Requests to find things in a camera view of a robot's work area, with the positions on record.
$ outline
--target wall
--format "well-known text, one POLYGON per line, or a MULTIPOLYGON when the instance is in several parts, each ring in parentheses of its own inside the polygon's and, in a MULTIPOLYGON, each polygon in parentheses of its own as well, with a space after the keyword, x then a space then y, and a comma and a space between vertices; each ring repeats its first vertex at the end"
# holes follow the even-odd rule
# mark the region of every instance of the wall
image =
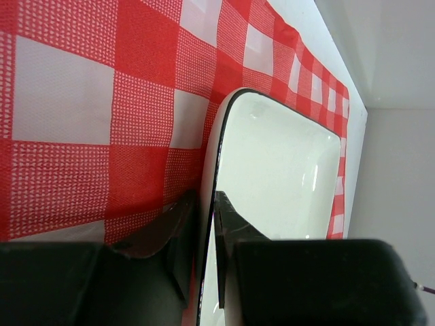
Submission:
MULTIPOLYGON (((435 111, 369 109, 350 238, 393 245, 435 288, 435 111)), ((435 325, 435 295, 421 294, 435 325)))

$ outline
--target gray wall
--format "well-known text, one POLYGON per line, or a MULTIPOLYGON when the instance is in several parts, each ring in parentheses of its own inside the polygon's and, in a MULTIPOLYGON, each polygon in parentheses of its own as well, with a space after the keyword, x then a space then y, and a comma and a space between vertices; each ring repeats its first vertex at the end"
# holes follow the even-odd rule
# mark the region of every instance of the gray wall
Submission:
MULTIPOLYGON (((435 110, 368 110, 349 237, 388 242, 435 288, 435 110)), ((435 325, 435 295, 421 299, 435 325)))

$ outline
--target white square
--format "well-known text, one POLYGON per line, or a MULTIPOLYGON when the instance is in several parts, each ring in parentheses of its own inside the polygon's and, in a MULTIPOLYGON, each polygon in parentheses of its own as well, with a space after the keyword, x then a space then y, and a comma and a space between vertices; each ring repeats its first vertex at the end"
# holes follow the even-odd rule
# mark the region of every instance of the white square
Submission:
POLYGON ((247 25, 243 66, 273 75, 273 40, 252 25, 247 25))
POLYGON ((290 79, 288 81, 288 86, 293 93, 298 92, 298 84, 299 84, 299 71, 300 71, 300 61, 298 60, 298 56, 294 55, 294 60, 292 64, 292 70, 290 71, 290 79))
POLYGON ((340 157, 344 158, 346 154, 346 138, 340 139, 340 157))
POLYGON ((343 177, 337 178, 337 183, 335 185, 335 194, 336 195, 343 195, 345 193, 343 188, 343 177))
POLYGON ((32 234, 15 238, 11 241, 52 241, 52 242, 104 242, 104 221, 95 221, 87 224, 72 226, 59 230, 32 234))
POLYGON ((335 112, 335 90, 329 89, 328 111, 335 112))
POLYGON ((343 97, 343 117, 349 117, 349 100, 343 97))
POLYGON ((179 24, 216 48, 221 6, 222 0, 184 0, 179 24))
POLYGON ((321 98, 321 79, 316 76, 316 74, 313 74, 313 79, 311 82, 311 100, 315 101, 319 104, 322 103, 321 98))
POLYGON ((336 215, 334 218, 334 233, 341 233, 345 228, 345 216, 343 214, 336 215))
POLYGON ((208 104, 202 96, 175 90, 171 148, 201 147, 208 104))
POLYGON ((109 144, 114 69, 17 37, 12 138, 109 144))

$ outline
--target checkered fabric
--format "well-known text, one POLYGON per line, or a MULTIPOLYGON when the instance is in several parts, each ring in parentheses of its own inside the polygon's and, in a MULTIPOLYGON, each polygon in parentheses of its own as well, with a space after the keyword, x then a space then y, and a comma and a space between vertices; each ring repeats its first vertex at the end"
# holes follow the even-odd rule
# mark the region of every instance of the checkered fabric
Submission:
POLYGON ((241 86, 340 136, 341 238, 349 94, 265 0, 2 0, 0 240, 89 223, 111 243, 149 223, 199 187, 241 86))

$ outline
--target white plate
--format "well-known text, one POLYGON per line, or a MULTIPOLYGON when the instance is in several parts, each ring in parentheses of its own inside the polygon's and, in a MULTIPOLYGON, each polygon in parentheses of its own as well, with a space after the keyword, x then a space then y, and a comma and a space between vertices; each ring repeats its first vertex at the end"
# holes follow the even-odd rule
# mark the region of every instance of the white plate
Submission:
POLYGON ((236 211, 268 238, 325 238, 339 160, 339 137, 317 122, 254 90, 226 97, 211 130, 201 185, 202 228, 211 240, 201 325, 225 325, 209 229, 214 191, 226 192, 236 211))

